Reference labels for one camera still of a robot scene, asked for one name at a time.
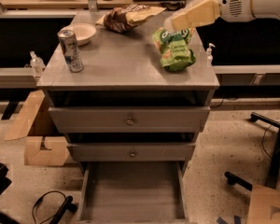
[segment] soda can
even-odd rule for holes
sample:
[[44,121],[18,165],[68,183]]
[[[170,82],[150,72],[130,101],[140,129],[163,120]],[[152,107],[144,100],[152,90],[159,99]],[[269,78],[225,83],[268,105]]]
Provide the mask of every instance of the soda can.
[[61,30],[58,33],[58,38],[69,70],[71,72],[83,70],[84,66],[80,58],[75,33],[72,30]]

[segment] floor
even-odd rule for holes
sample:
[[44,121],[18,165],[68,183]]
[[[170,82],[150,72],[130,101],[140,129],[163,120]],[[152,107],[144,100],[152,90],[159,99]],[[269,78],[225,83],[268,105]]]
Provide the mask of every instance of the floor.
[[[277,129],[262,121],[249,121],[252,112],[280,121],[280,99],[214,99],[212,111],[188,169],[184,174],[189,223],[213,224],[221,217],[233,223],[238,216],[245,223],[250,191],[229,186],[224,173],[230,171],[250,183],[264,184],[270,165]],[[74,163],[64,167],[35,167],[23,163],[25,139],[4,141],[5,134],[17,117],[1,120],[0,162],[9,169],[12,180],[0,196],[0,211],[22,224],[34,223],[32,216],[36,200],[51,190],[71,195],[79,203],[83,176]],[[277,184],[280,189],[280,176]],[[53,216],[63,202],[60,193],[51,193],[34,211],[36,223]],[[60,223],[75,223],[76,215],[67,211]]]

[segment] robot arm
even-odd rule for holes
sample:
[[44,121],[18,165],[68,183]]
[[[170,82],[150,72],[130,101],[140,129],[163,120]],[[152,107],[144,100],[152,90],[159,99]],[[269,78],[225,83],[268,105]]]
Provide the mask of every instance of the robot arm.
[[177,31],[214,23],[218,17],[229,22],[257,18],[280,20],[280,0],[192,0],[168,18],[164,26]]

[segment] cardboard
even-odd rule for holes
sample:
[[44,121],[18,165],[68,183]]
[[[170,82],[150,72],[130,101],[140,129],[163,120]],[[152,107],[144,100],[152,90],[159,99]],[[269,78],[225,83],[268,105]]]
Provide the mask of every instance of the cardboard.
[[55,130],[44,92],[32,91],[10,126],[4,140],[15,140],[33,135],[52,135]]
[[63,166],[69,158],[69,151],[65,138],[56,134],[44,92],[32,91],[10,126],[5,140],[26,138],[25,165]]
[[63,166],[69,157],[64,137],[45,137],[42,146],[41,136],[26,138],[24,164],[37,166]]
[[248,224],[280,224],[280,191],[253,185]]

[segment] small bottle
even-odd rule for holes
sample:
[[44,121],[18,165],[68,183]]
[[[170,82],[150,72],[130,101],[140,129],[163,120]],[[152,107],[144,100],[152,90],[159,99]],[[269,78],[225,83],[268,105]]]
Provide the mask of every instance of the small bottle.
[[40,57],[36,56],[34,51],[30,51],[30,55],[30,65],[34,70],[35,78],[40,78],[46,68],[44,61]]
[[212,48],[215,48],[215,45],[212,43],[208,44],[208,49],[206,50],[207,55],[207,65],[212,65],[213,55],[212,55]]

